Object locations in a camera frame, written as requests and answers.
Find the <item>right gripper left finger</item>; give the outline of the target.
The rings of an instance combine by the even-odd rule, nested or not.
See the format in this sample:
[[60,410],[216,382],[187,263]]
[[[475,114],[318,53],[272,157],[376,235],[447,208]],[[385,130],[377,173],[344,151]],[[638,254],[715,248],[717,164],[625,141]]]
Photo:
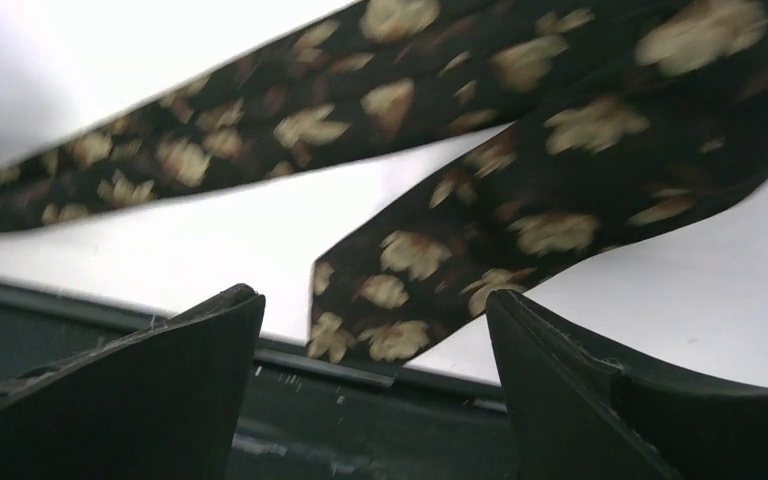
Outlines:
[[0,479],[221,479],[265,298],[238,284],[0,379]]

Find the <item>black gold floral tie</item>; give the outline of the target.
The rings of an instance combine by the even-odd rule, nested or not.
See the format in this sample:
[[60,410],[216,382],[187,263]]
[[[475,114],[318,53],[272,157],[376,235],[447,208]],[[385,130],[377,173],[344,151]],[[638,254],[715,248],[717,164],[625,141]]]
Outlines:
[[0,171],[0,233],[499,133],[320,256],[307,353],[402,364],[768,179],[768,1],[358,1]]

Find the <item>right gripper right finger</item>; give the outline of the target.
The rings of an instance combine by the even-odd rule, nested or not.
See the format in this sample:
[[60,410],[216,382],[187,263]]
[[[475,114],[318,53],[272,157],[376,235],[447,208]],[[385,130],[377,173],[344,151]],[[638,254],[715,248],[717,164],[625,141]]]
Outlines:
[[521,478],[768,480],[768,388],[656,359],[511,290],[486,317]]

